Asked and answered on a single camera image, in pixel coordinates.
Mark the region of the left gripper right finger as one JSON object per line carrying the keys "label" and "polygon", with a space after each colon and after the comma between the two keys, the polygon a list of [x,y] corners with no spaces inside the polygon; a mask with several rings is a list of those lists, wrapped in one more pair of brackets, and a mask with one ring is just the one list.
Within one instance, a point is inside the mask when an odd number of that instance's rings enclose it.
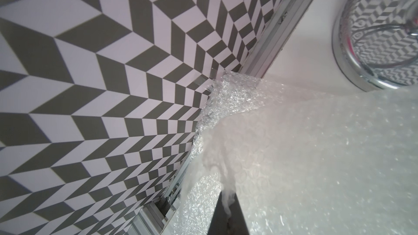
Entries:
{"label": "left gripper right finger", "polygon": [[249,235],[248,227],[244,219],[239,202],[234,202],[230,206],[231,216],[229,218],[230,235]]}

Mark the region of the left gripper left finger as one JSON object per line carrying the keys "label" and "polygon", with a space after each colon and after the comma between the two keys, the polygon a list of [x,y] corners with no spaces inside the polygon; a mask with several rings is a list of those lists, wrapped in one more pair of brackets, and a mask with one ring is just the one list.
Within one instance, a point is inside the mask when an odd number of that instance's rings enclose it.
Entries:
{"label": "left gripper left finger", "polygon": [[228,223],[229,218],[225,213],[225,209],[222,204],[222,193],[220,193],[207,235],[227,235]]}

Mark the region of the clear bubble wrap sheet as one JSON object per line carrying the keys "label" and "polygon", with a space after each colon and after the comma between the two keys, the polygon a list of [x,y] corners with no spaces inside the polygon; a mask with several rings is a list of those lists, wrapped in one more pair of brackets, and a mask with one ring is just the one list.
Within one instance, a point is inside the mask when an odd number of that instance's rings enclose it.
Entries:
{"label": "clear bubble wrap sheet", "polygon": [[202,135],[252,235],[415,235],[418,89],[265,106]]}
{"label": "clear bubble wrap sheet", "polygon": [[292,86],[235,72],[215,80],[209,91],[209,100],[198,117],[192,149],[179,172],[180,197],[163,231],[165,235],[207,234],[216,204],[221,202],[218,174],[203,165],[203,135],[227,116],[297,99],[297,89]]}

